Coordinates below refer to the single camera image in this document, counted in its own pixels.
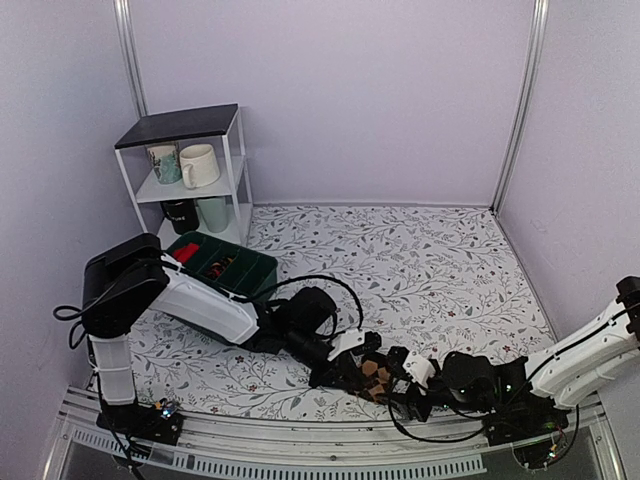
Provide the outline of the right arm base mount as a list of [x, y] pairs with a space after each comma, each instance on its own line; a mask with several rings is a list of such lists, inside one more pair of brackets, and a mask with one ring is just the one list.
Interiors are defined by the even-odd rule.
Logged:
[[525, 470], [546, 470], [557, 464], [572, 449], [577, 431], [568, 437], [568, 411], [559, 410], [547, 400], [510, 406], [503, 412], [488, 414], [483, 420], [484, 435], [490, 446], [545, 436], [540, 443], [512, 449], [517, 463]]

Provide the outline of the brown argyle sock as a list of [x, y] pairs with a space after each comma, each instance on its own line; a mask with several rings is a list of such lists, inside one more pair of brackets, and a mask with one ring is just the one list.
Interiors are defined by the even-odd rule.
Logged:
[[391, 369], [387, 357], [382, 353], [368, 353], [362, 356], [356, 380], [347, 392], [375, 404], [387, 405], [390, 386]]

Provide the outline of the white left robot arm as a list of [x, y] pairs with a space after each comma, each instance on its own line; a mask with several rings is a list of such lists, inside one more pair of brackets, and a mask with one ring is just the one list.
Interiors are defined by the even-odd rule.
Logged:
[[311, 370], [311, 387], [362, 388], [355, 357], [376, 351], [381, 337], [361, 327], [319, 333], [336, 320], [333, 299], [304, 287], [289, 299], [274, 299], [275, 285], [231, 287], [191, 270], [162, 250], [160, 240], [140, 234], [89, 260], [84, 268], [81, 325], [95, 357], [103, 402], [128, 434], [148, 426], [137, 403], [128, 335], [148, 310], [173, 316], [214, 339], [244, 350], [287, 352]]

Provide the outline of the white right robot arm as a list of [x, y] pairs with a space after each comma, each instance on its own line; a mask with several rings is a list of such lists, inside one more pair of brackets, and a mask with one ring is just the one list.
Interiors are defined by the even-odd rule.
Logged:
[[443, 362], [399, 347], [389, 351], [390, 407], [418, 421], [434, 407], [502, 416], [537, 436], [556, 414], [575, 408], [639, 358], [639, 279], [627, 276], [617, 297], [558, 343], [511, 362], [451, 351]]

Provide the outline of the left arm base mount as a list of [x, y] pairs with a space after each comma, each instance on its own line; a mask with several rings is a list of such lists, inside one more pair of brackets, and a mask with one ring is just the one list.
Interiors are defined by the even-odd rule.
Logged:
[[98, 427], [138, 439], [176, 446], [181, 435], [184, 416], [177, 401], [162, 399], [145, 406], [138, 402], [110, 406], [100, 402]]

